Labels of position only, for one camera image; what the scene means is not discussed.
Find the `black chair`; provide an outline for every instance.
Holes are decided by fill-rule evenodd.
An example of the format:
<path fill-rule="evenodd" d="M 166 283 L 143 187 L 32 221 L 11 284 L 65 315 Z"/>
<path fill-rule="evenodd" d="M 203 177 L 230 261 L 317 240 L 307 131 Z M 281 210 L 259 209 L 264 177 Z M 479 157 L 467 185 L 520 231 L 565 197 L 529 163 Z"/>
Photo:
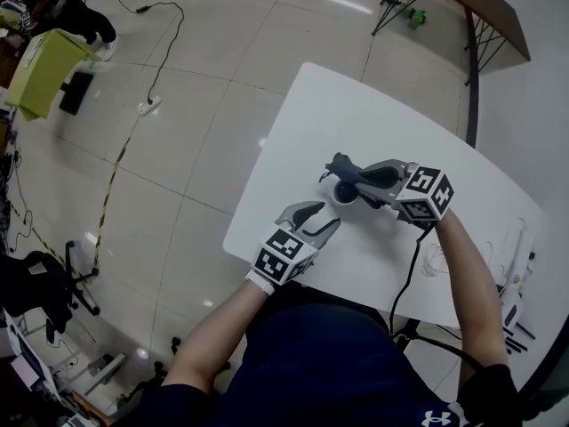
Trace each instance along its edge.
<path fill-rule="evenodd" d="M 39 251 L 31 252 L 23 260 L 0 255 L 0 306 L 11 317 L 41 307 L 60 334 L 73 317 L 71 309 L 79 306 L 74 296 L 93 316 L 99 315 L 100 308 L 91 306 L 77 287 L 99 271 L 93 269 L 88 275 L 74 278 L 70 259 L 70 249 L 74 246 L 73 241 L 65 245 L 65 267 L 50 254 Z"/>

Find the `shoe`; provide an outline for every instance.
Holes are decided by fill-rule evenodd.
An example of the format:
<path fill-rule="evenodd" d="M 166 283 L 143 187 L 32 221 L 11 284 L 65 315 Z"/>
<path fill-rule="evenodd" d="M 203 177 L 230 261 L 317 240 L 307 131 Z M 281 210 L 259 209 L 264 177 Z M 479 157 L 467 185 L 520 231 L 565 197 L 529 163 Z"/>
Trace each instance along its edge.
<path fill-rule="evenodd" d="M 110 43 L 105 43 L 105 46 L 97 52 L 97 55 L 103 59 L 103 61 L 109 61 L 115 54 L 116 50 L 116 43 L 118 42 L 118 36 L 115 38 L 114 41 Z"/>

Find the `navy shirt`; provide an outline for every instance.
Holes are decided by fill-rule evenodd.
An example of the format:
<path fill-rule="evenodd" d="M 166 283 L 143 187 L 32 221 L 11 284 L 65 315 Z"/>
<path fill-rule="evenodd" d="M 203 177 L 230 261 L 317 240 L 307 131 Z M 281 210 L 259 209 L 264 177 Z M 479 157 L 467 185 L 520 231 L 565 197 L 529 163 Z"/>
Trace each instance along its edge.
<path fill-rule="evenodd" d="M 506 366 L 478 372 L 449 406 L 387 332 L 358 311 L 279 311 L 248 339 L 227 393 L 212 400 L 186 385 L 161 387 L 143 397 L 137 425 L 521 425 Z"/>

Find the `tiled floor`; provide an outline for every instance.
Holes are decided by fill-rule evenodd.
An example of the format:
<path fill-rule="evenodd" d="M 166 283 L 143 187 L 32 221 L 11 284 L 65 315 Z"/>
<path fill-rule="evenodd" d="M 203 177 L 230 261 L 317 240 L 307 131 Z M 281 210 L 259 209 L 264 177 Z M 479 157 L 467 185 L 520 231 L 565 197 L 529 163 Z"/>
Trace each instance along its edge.
<path fill-rule="evenodd" d="M 395 20 L 376 37 L 380 0 L 175 1 L 185 20 L 154 88 L 164 98 L 154 112 L 137 121 L 180 15 L 171 6 L 135 15 L 116 0 L 88 0 L 120 36 L 113 61 L 95 65 L 76 117 L 56 99 L 48 119 L 19 119 L 19 175 L 34 227 L 60 254 L 78 241 L 82 270 L 92 261 L 112 165 L 133 129 L 107 206 L 101 275 L 90 287 L 101 315 L 78 315 L 98 349 L 149 350 L 147 362 L 134 359 L 123 371 L 124 386 L 152 360 L 169 362 L 172 336 L 189 332 L 241 282 L 247 264 L 221 242 L 303 62 L 362 80 L 450 132 L 463 135 L 466 124 L 462 16 L 445 0 L 415 5 L 428 11 L 417 31 Z M 13 183 L 10 197 L 23 210 Z M 25 229 L 14 215 L 10 242 Z M 20 238 L 16 254 L 34 248 L 41 244 L 33 236 Z"/>

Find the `white table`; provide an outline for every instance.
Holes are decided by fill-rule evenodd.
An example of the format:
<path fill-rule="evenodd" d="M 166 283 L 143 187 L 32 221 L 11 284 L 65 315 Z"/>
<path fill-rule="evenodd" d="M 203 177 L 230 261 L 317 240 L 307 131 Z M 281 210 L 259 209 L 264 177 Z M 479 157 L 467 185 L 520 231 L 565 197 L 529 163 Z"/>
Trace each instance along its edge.
<path fill-rule="evenodd" d="M 228 229 L 223 247 L 250 261 L 268 226 L 283 209 L 326 200 L 334 176 L 318 178 L 336 152 L 359 166 L 385 159 L 415 161 L 445 171 L 457 213 L 490 267 L 515 249 L 526 228 L 529 254 L 541 209 L 502 171 L 443 127 L 404 104 L 330 70 L 305 63 L 288 93 Z M 420 231 L 396 222 L 388 207 L 362 201 L 326 207 L 307 223 L 312 230 L 340 216 L 339 230 L 299 282 L 354 302 L 390 311 L 405 283 Z M 422 268 L 432 232 L 424 241 L 413 281 L 397 314 L 458 326 L 447 274 L 427 277 Z"/>

